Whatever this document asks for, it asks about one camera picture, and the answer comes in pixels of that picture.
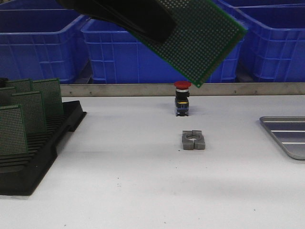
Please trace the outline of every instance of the blue storage bin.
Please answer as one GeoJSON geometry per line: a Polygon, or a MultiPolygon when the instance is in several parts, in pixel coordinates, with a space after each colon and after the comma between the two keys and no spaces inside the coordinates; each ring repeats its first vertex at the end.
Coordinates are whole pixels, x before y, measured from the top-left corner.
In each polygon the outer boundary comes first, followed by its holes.
{"type": "Polygon", "coordinates": [[[240,63],[258,82],[305,82],[305,7],[237,10],[249,28],[240,63]]]}
{"type": "MultiPolygon", "coordinates": [[[[105,21],[90,20],[81,30],[89,50],[95,83],[174,83],[185,80],[125,29],[105,21]]],[[[208,83],[234,82],[240,42],[208,83]]]]}
{"type": "Polygon", "coordinates": [[[73,10],[0,10],[0,75],[72,83],[89,60],[73,10]]]}
{"type": "Polygon", "coordinates": [[[0,10],[64,9],[56,0],[12,0],[0,4],[0,10]]]}
{"type": "Polygon", "coordinates": [[[235,8],[255,6],[305,6],[305,0],[213,0],[220,8],[236,17],[235,8]]]}

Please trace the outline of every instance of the white table surface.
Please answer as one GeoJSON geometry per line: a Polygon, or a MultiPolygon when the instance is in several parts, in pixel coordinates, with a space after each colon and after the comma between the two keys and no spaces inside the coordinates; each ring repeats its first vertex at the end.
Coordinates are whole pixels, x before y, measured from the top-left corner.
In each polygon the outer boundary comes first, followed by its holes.
{"type": "Polygon", "coordinates": [[[305,96],[64,98],[88,114],[29,197],[0,196],[1,229],[303,229],[305,162],[261,116],[305,116],[305,96]],[[202,130],[206,149],[182,149],[202,130]]]}

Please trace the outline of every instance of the metal tray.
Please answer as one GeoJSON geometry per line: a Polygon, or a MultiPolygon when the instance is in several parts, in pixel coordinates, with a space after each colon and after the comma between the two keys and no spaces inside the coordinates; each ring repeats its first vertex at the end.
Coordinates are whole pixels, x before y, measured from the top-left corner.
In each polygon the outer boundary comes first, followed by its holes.
{"type": "Polygon", "coordinates": [[[305,117],[261,117],[260,121],[290,157],[305,160],[305,117]]]}

